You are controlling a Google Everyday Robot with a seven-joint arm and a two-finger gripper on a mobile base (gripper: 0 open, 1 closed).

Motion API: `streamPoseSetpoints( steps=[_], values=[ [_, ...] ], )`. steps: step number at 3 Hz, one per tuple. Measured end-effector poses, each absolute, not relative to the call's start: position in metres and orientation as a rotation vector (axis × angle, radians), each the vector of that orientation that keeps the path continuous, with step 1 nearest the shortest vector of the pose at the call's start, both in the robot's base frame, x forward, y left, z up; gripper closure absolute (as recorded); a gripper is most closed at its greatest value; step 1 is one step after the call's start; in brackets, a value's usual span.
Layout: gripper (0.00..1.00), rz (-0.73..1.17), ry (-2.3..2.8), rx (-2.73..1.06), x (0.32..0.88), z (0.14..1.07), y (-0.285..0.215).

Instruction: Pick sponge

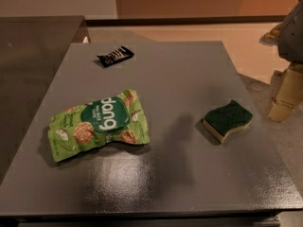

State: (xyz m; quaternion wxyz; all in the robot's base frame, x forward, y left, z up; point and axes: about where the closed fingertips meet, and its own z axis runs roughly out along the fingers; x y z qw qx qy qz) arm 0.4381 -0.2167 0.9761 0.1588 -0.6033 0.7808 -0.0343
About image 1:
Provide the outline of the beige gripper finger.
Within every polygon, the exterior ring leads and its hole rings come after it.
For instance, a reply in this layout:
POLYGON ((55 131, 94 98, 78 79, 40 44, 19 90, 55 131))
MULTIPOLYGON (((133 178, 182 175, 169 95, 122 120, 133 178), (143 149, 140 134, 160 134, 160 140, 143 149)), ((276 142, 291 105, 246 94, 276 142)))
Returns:
POLYGON ((303 65, 291 63, 283 72, 275 70, 271 89, 267 117, 275 122, 283 122, 303 102, 303 65))
POLYGON ((277 40, 281 31, 281 24, 274 26, 269 32, 264 35, 265 39, 277 40))

